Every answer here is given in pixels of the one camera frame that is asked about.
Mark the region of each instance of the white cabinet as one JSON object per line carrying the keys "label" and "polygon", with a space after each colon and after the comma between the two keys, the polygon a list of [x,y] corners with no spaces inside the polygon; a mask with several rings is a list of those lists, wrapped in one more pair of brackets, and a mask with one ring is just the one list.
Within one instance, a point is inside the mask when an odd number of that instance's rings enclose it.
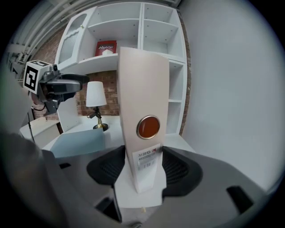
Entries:
{"label": "white cabinet", "polygon": [[[97,43],[111,40],[117,42],[116,53],[95,57]],[[65,29],[56,64],[62,73],[116,70],[120,47],[143,49],[169,59],[167,134],[178,134],[186,97],[187,59],[177,11],[159,4],[131,2],[81,12]]]}

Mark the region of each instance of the table lamp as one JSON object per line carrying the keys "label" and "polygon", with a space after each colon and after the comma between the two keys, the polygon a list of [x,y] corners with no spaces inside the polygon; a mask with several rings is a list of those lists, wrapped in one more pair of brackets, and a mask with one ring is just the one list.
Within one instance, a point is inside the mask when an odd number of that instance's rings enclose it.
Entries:
{"label": "table lamp", "polygon": [[93,127],[93,129],[103,128],[103,131],[108,129],[108,124],[102,123],[101,113],[99,106],[106,105],[106,97],[104,93],[103,83],[101,81],[90,81],[87,84],[87,94],[86,94],[86,107],[94,107],[94,113],[91,113],[88,118],[93,118],[97,116],[98,124]]}

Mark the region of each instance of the red box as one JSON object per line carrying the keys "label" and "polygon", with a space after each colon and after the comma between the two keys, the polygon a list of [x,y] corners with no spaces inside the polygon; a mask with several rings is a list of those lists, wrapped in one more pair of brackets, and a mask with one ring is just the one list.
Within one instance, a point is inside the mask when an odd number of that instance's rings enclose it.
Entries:
{"label": "red box", "polygon": [[117,41],[100,41],[97,43],[95,56],[103,55],[103,51],[110,50],[114,54],[116,53]]}

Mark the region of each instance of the red brick wall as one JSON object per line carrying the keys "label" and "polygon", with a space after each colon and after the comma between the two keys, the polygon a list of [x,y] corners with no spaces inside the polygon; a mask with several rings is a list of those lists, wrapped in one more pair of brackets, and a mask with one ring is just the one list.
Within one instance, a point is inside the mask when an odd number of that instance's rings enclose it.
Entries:
{"label": "red brick wall", "polygon": [[[186,101],[185,108],[183,113],[182,124],[180,128],[180,135],[183,132],[187,112],[189,108],[189,99],[190,99],[190,86],[191,86],[191,58],[190,58],[190,47],[188,43],[188,37],[185,29],[185,25],[183,23],[182,16],[178,11],[178,15],[180,18],[180,22],[182,25],[182,30],[184,34],[185,44],[186,44],[186,53],[187,53],[187,91],[186,91]],[[54,63],[55,56],[57,54],[57,48],[59,42],[61,40],[62,34],[64,32],[65,27],[60,29],[58,32],[54,34],[50,39],[48,39],[44,45],[37,51],[34,55],[33,60],[42,60],[48,63]],[[118,109],[118,99],[117,99],[117,80],[116,80],[116,71],[105,71],[99,73],[90,74],[90,81],[102,81],[105,90],[105,96],[107,100],[107,105],[101,106],[100,111],[102,115],[119,115]],[[77,110],[79,115],[87,115],[89,112],[92,112],[92,108],[87,108],[86,104],[86,87],[87,84],[84,85],[83,90],[76,93],[76,101],[77,101]],[[37,109],[42,109],[42,105],[35,106]],[[46,110],[43,111],[34,111],[35,118],[39,118],[44,115]],[[58,119],[57,114],[46,116],[48,119]]]}

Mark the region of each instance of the barcode sticker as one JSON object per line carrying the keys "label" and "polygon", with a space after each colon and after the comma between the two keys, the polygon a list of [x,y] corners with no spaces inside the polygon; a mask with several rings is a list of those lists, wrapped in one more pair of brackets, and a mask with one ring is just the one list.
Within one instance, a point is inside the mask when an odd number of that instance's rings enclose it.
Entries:
{"label": "barcode sticker", "polygon": [[157,153],[161,151],[161,144],[133,153],[136,171],[146,170],[156,164]]}
{"label": "barcode sticker", "polygon": [[154,165],[154,164],[155,164],[155,159],[153,159],[152,161],[147,162],[147,163],[141,163],[141,164],[139,164],[139,166],[138,166],[138,170],[139,170],[139,171],[140,171],[140,170],[143,170],[143,169],[148,168],[148,167],[150,167],[150,166],[152,166],[152,165]]}
{"label": "barcode sticker", "polygon": [[134,185],[137,192],[143,192],[153,187],[158,160],[162,155],[161,144],[154,145],[141,151],[133,152]]}

